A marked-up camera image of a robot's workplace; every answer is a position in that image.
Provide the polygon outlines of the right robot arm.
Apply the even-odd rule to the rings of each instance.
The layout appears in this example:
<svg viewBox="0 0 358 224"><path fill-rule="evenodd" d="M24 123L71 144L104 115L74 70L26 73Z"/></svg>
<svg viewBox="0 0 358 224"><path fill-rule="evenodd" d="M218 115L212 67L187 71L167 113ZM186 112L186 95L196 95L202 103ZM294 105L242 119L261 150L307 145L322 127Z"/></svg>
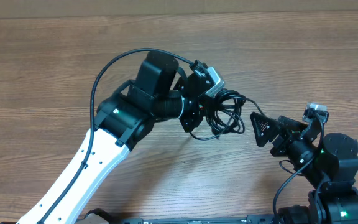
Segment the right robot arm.
<svg viewBox="0 0 358 224"><path fill-rule="evenodd" d="M250 120L259 147L268 142L274 157L293 165L289 177L303 176L312 186L307 206L273 207L273 223L358 223L358 142L324 132L329 113L307 109L301 122L253 112Z"/></svg>

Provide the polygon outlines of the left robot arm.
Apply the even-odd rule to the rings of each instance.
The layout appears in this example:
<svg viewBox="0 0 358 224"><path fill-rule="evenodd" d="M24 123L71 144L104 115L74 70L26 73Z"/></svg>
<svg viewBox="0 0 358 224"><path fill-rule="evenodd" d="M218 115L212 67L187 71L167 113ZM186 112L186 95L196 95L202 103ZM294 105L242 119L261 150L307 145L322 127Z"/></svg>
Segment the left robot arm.
<svg viewBox="0 0 358 224"><path fill-rule="evenodd" d="M178 119L186 132L200 124L199 99L221 89L219 73L199 61L146 49L135 79L125 81L100 104L89 104L90 127L79 150L20 223L74 223L109 173L159 122Z"/></svg>

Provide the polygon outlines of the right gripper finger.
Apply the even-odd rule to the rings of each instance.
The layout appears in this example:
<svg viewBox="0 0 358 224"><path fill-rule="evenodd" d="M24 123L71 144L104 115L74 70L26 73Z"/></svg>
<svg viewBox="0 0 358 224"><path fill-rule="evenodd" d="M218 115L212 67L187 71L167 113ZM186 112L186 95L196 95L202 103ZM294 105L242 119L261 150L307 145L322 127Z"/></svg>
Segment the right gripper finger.
<svg viewBox="0 0 358 224"><path fill-rule="evenodd" d="M254 129L255 141L259 147L264 147L268 142L272 142L280 133L280 125L276 119L252 112L250 120Z"/></svg>
<svg viewBox="0 0 358 224"><path fill-rule="evenodd" d="M286 128L290 131L303 131L307 128L307 124L295 121L294 119L287 118L285 116L279 116L277 121L280 123L281 127Z"/></svg>

